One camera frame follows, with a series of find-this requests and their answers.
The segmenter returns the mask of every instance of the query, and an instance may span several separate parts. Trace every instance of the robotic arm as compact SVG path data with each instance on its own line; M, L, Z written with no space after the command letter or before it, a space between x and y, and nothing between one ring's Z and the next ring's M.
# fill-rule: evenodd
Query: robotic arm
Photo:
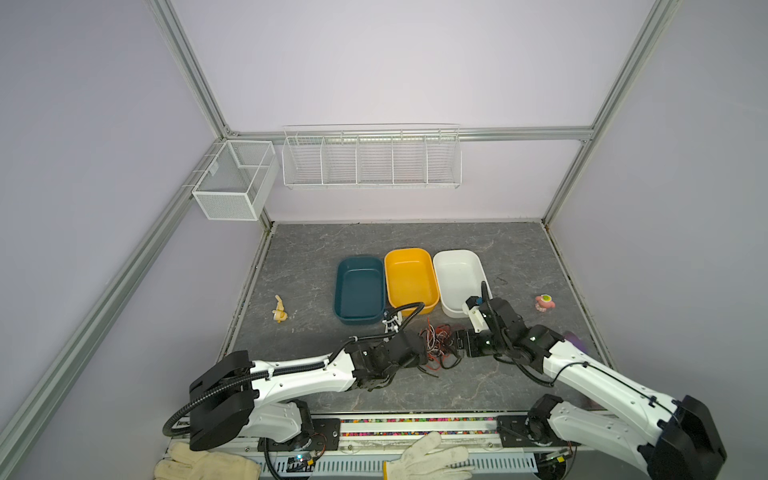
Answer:
M595 400L618 419L545 395L514 433L539 445L555 439L578 442L644 470L653 480L713 480L726 452L707 407L655 392L586 355L555 331L528 328L503 299L467 300L474 330L459 330L454 346L468 357L493 356L517 366L536 383L563 382ZM287 400L317 392L387 387L401 368L427 363L423 339L405 330L354 337L334 354L288 362L252 362L247 352L224 357L190 386L193 399L164 426L166 435L190 435L192 450L222 445L238 435L257 436L301 448L313 434L309 410ZM545 380L537 374L545 374ZM174 428L189 414L190 426Z

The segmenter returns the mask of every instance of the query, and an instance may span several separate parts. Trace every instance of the yellow toy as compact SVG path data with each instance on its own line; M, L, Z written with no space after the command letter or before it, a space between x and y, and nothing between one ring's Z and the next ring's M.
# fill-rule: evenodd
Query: yellow toy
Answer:
M278 323L282 323L288 320L288 314L283 306L283 299L280 298L280 295L275 295L275 298L277 299L277 307L272 310L272 313L275 314L274 319L277 320Z

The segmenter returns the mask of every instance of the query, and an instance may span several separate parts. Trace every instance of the white mesh basket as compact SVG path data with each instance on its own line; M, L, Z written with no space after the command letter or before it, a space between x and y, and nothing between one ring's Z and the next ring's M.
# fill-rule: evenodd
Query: white mesh basket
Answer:
M283 181L289 188L458 187L458 128L286 133Z
M270 141L225 141L192 190L211 220L258 220L280 169Z

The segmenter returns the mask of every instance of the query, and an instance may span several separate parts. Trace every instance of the blue plastic bin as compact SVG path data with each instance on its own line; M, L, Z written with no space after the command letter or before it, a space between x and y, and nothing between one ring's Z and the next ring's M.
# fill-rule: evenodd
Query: blue plastic bin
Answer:
M376 257L350 257L339 263L333 312L346 325L370 325L386 308L384 263Z

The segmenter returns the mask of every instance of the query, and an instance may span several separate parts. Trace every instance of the white wall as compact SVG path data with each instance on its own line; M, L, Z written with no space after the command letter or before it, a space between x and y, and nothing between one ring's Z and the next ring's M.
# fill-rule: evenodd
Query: white wall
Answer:
M653 0L174 0L235 131L589 125Z
M215 362L260 239L193 205L15 480L147 480L162 426Z
M0 427L211 141L140 0L0 5Z
M620 369L710 407L723 480L765 474L767 22L683 3L552 227Z
M542 218L579 142L462 144L459 188L289 190L282 174L266 209L275 221Z

